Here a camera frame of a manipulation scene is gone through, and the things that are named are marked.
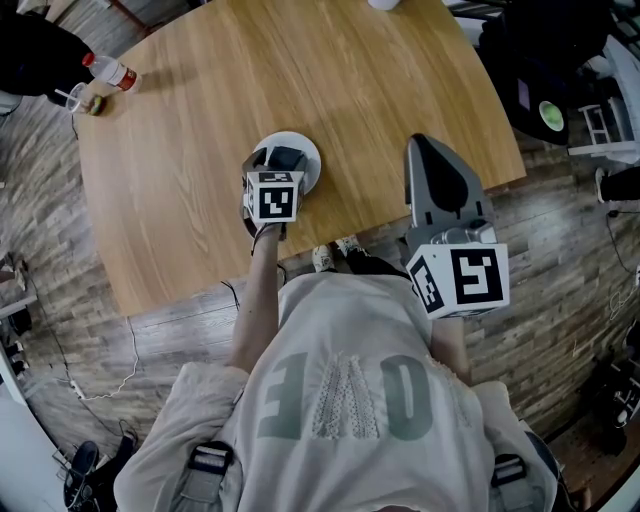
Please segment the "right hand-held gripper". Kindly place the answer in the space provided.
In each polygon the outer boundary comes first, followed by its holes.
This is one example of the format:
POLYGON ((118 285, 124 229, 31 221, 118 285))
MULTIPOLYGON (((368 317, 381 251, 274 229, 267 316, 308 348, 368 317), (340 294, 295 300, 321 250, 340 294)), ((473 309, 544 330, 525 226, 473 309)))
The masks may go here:
POLYGON ((479 176, 450 147, 412 135, 404 155, 406 271, 431 320, 510 304, 508 248, 497 241, 479 176))

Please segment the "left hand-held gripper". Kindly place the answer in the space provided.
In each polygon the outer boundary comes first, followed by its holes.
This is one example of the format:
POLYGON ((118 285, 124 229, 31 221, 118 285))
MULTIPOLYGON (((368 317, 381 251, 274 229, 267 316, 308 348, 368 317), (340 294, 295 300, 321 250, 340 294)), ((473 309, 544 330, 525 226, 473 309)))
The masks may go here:
POLYGON ((306 154, 296 148, 275 146, 254 151, 242 164, 242 220, 250 236, 267 224, 296 220, 304 194, 306 154))

